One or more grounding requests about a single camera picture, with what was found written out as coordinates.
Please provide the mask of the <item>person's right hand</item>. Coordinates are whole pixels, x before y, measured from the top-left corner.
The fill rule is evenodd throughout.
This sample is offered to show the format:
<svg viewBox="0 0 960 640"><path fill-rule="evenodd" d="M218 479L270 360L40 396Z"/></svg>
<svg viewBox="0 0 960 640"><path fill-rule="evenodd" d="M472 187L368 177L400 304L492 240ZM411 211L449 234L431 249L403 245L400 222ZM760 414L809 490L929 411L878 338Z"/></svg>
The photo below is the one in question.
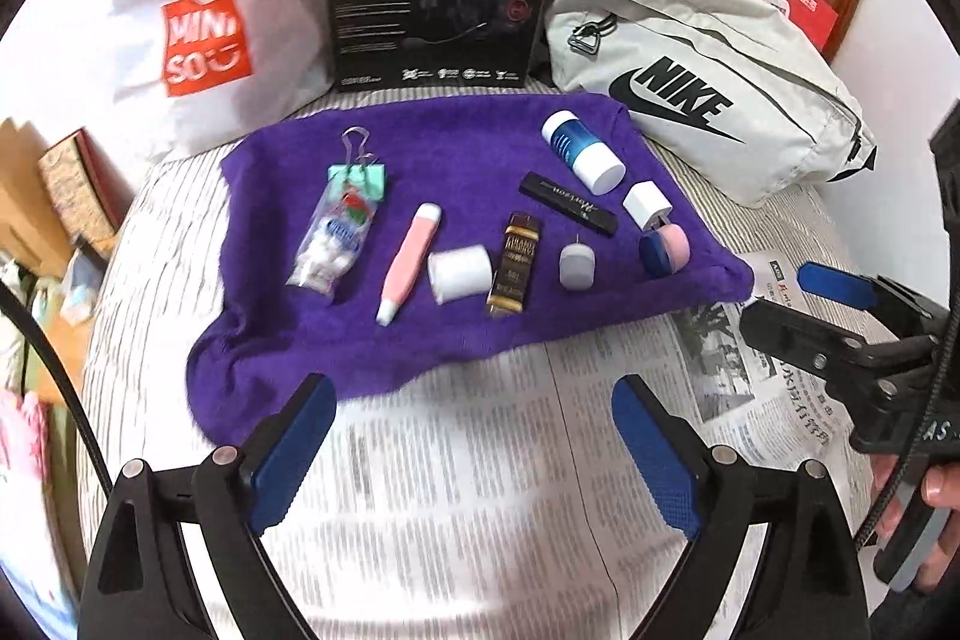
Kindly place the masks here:
<svg viewBox="0 0 960 640"><path fill-rule="evenodd" d="M872 480L872 498L877 498L878 491L885 486L885 482L892 474L895 468L895 455L871 455L871 468L874 479ZM921 492L924 502L933 509L949 509L949 520L944 530L940 533L939 541L934 544L928 557L924 560L918 573L914 577L913 587L921 593L932 593L940 580L949 571L955 554L958 551L958 503L960 503L960 494L958 494L958 463L944 464L944 466L929 466L924 474ZM901 502L898 498L892 498L889 507L885 509L884 515L878 520L875 526L875 532L878 539L887 541L896 526L900 523L903 516Z"/></svg>

